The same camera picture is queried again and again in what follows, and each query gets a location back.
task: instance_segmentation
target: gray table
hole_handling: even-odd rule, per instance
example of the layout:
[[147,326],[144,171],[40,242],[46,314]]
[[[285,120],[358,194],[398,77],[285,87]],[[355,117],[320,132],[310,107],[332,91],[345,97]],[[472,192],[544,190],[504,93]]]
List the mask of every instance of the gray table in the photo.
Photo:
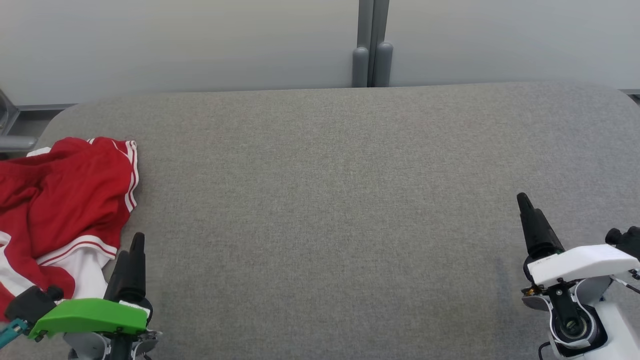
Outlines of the gray table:
[[65,136],[138,142],[123,246],[147,234],[156,360],[534,359],[547,317],[520,301],[516,193],[566,247],[640,225],[640,110],[596,85],[123,97],[65,110],[39,145]]

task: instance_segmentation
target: clothing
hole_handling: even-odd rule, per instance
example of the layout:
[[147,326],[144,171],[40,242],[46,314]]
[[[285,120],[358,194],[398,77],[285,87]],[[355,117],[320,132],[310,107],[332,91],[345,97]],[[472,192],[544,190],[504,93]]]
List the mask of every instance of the clothing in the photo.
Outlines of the clothing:
[[66,299],[102,297],[102,267],[135,208],[134,141],[66,138],[42,154],[0,161],[0,313],[32,285]]

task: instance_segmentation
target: gray cushion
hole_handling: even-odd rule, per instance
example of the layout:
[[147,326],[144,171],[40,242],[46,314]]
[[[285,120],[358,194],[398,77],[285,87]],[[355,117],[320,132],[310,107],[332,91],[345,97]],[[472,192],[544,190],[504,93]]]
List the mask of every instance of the gray cushion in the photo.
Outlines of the gray cushion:
[[640,110],[596,85],[123,97],[39,145],[66,136],[138,142],[123,247],[147,234],[154,359],[530,360],[548,318],[520,300],[516,193],[568,248],[640,225]]

